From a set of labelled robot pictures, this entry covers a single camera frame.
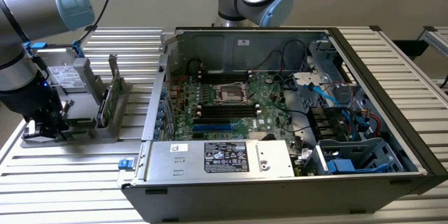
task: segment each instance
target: white label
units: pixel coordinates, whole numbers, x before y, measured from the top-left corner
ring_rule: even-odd
[[[239,46],[248,46],[251,44],[251,40],[240,39],[238,43],[239,43]]]
[[[172,144],[170,152],[187,152],[188,144]]]
[[[48,67],[51,74],[54,75],[59,85],[63,88],[83,88],[84,83],[78,75],[74,66],[64,67]]]

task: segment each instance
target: metal workbench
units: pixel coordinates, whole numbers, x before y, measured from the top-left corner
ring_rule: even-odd
[[[424,40],[448,57],[448,27],[426,26],[419,40]]]
[[[448,167],[448,97],[382,31],[342,27],[343,35],[418,133]],[[159,62],[160,28],[99,28],[84,53],[94,72],[111,79],[108,55],[134,83],[115,144],[20,147],[20,123],[0,151],[0,223],[144,223],[118,189],[118,163],[136,156]],[[132,172],[126,172],[131,179]],[[298,198],[298,207],[306,199]],[[243,223],[442,223],[448,221],[448,183],[406,196],[372,215],[242,221]]]

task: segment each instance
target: circuit board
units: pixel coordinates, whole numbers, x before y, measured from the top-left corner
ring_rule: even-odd
[[[283,130],[278,123],[288,119],[288,113],[278,109],[270,99],[272,90],[275,90],[272,80],[274,76],[267,73],[258,73],[246,83],[202,84],[195,77],[174,82],[171,92],[176,115],[175,140],[195,140],[192,129],[194,120],[199,118],[199,105],[226,106],[232,104],[259,104],[262,112],[256,117],[231,118],[232,130],[203,132],[202,140],[262,139],[268,134],[274,134],[279,140],[295,140],[295,134]]]
[[[103,101],[103,104],[100,106],[99,115],[98,115],[98,124],[100,127],[107,127],[111,119],[115,116],[115,111],[119,103],[119,95],[122,91],[122,76],[120,72],[116,71],[114,80],[110,86],[110,89],[107,90],[106,99]]]

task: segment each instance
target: gray wall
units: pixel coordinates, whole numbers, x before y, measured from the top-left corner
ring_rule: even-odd
[[[96,14],[104,0],[91,0]],[[102,26],[208,26],[216,17],[218,0],[111,0]],[[448,0],[296,0],[286,25],[380,25],[392,38],[414,39],[424,25],[448,26]],[[68,43],[82,31],[47,39]],[[432,78],[447,74],[448,61],[436,54],[418,60]],[[0,110],[0,130],[8,134],[19,116]]]

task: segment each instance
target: power supply label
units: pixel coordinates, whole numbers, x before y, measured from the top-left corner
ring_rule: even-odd
[[[59,85],[63,88],[83,88],[84,83],[74,66],[48,67]]]
[[[250,171],[246,142],[204,143],[204,170],[207,173]]]

